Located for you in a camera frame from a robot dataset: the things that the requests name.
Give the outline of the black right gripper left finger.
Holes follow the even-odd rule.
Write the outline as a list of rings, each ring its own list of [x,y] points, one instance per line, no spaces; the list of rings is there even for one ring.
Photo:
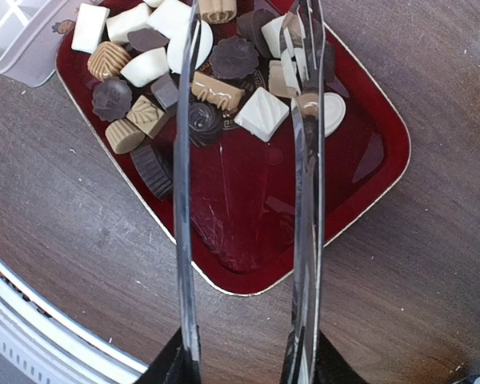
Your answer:
[[[174,333],[147,370],[138,378],[138,384],[202,383],[193,375],[183,349],[181,329]]]

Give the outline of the red chocolate tray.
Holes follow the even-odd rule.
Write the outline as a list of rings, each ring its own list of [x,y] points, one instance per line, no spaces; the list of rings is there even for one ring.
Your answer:
[[[364,215],[403,176],[410,134],[400,113],[351,49],[332,30],[336,82],[346,116],[325,140],[326,240],[333,241]],[[59,45],[56,71],[66,92],[108,159],[156,223],[174,233],[171,198],[158,199],[128,154],[108,144],[107,124],[92,111],[97,80],[88,55]],[[219,140],[190,151],[190,202],[194,268],[226,294],[261,294],[288,276],[294,260],[294,136],[285,121],[265,143],[228,126]]]

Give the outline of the white divided tin box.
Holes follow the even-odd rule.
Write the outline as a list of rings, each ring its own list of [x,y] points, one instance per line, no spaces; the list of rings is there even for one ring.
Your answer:
[[[81,1],[1,1],[0,75],[38,87],[54,73],[60,41]]]

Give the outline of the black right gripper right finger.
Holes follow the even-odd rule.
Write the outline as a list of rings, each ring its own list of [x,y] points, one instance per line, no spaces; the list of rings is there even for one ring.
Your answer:
[[[320,332],[313,383],[367,384]]]

